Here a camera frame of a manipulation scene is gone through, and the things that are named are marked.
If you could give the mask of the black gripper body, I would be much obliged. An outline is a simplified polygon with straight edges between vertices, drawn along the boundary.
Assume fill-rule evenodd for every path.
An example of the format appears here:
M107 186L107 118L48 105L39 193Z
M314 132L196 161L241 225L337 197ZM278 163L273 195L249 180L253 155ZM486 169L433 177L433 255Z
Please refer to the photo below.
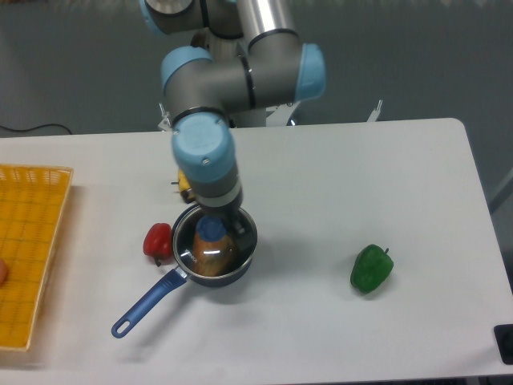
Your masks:
M204 212L210 216L220 219L224 227L232 234L245 235L247 233L242 214L235 206L210 207L200 205Z

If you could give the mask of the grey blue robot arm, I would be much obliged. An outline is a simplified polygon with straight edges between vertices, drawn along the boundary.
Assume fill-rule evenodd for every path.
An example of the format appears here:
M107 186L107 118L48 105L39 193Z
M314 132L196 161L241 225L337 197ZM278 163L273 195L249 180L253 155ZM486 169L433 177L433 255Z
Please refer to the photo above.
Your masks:
M240 214L232 117L321 96L321 49L301 42L287 1L143 1L140 8L147 24L163 34L207 30L236 44L222 59L209 46L177 48L165 56L160 77L173 156L196 202L224 221L239 248L254 246L257 233Z

